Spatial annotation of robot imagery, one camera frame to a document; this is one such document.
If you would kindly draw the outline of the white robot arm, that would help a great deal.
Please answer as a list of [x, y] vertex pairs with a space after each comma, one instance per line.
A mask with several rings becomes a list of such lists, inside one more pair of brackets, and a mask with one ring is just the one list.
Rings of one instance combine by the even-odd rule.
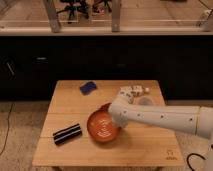
[[209, 139], [204, 171], [213, 171], [213, 107], [136, 105], [133, 99], [132, 93], [120, 91], [110, 104], [108, 112], [118, 127], [135, 121]]

